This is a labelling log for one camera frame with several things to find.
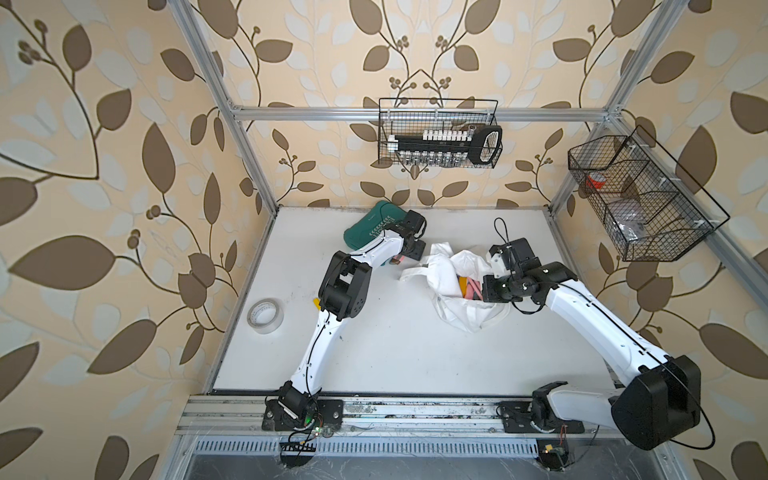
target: tape roll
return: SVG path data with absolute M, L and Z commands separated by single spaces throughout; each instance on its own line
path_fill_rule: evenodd
M 264 299 L 250 307 L 247 320 L 257 333 L 266 335 L 277 330 L 283 323 L 283 309 L 277 300 Z

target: white plastic bag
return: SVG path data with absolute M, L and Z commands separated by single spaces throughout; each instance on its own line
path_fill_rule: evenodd
M 482 257 L 468 250 L 454 255 L 448 243 L 434 243 L 429 253 L 422 258 L 421 266 L 403 270 L 400 280 L 425 276 L 435 293 L 432 305 L 444 322 L 465 332 L 477 333 L 509 314 L 509 303 L 486 303 L 462 297 L 457 275 L 482 282 L 484 275 L 492 273 L 491 266 Z

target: metal grate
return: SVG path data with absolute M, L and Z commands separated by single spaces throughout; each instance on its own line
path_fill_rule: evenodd
M 682 165 L 677 165 L 680 178 L 665 174 L 643 149 L 644 138 L 649 136 L 640 137 L 635 129 L 630 136 L 609 135 L 573 147 L 568 169 L 622 260 L 671 262 L 730 216 Z M 702 212 L 681 182 L 706 194 L 724 219 Z
M 381 98 L 379 162 L 493 168 L 503 148 L 497 106 L 496 100 Z
M 391 457 L 456 457 L 456 458 L 535 458 L 535 439 L 455 439 L 420 438 L 319 438 L 310 443 L 317 447 L 315 455 Z M 198 440 L 198 455 L 279 455 L 280 439 L 253 439 L 246 436 L 207 436 Z

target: white table surface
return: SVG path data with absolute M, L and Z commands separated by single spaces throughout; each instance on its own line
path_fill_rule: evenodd
M 493 220 L 502 217 L 510 239 L 528 238 L 542 263 L 562 261 L 540 210 L 418 211 L 428 222 L 425 254 L 432 242 L 444 241 L 455 252 L 483 254 L 501 243 Z M 349 251 L 343 231 L 363 214 L 280 209 L 253 284 L 243 289 L 245 307 L 214 382 L 216 390 L 274 390 L 288 380 L 312 339 L 313 299 L 331 256 Z M 529 396 L 555 380 L 612 388 L 603 359 L 549 308 L 530 316 L 512 310 L 492 327 L 465 333 L 439 319 L 424 277 L 398 280 L 402 270 L 414 265 L 406 260 L 373 272 L 365 307 L 345 320 L 349 324 L 326 361 L 325 392 Z M 278 299 L 285 317 L 278 330 L 260 335 L 246 315 L 264 298 Z

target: yellow object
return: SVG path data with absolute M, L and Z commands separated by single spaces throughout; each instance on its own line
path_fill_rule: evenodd
M 458 286 L 462 289 L 462 296 L 467 295 L 467 277 L 466 276 L 460 276 L 458 278 Z

